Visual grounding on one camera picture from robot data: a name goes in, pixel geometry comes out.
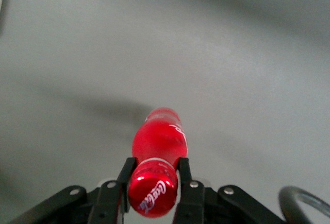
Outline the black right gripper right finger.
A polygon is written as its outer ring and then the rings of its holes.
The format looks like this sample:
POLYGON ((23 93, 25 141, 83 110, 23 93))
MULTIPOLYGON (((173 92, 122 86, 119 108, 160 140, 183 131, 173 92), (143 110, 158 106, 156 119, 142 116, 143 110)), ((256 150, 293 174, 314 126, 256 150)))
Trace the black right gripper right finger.
POLYGON ((217 191, 192 179, 189 159, 180 158, 180 200, 173 223, 283 223, 284 221, 238 186, 217 191))

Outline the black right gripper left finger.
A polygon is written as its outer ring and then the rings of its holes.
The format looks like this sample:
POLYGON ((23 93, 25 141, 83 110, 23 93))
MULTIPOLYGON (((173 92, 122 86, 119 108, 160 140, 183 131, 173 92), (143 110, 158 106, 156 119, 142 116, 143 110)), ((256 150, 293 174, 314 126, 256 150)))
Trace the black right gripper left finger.
POLYGON ((128 212, 127 187, 136 158, 127 158, 115 180, 87 192, 68 186, 15 218, 15 223, 123 223, 128 212))

